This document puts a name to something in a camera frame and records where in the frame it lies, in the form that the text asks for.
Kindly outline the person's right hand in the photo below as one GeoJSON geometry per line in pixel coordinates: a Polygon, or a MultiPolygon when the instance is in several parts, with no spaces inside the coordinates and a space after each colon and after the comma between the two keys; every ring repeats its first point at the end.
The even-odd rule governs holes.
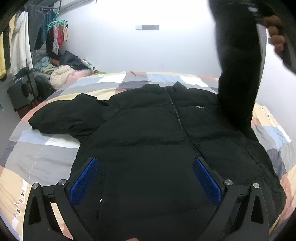
{"type": "Polygon", "coordinates": [[[285,37],[280,33],[280,27],[282,27],[280,18],[276,15],[265,17],[263,25],[269,32],[274,51],[280,55],[285,49],[285,37]]]}

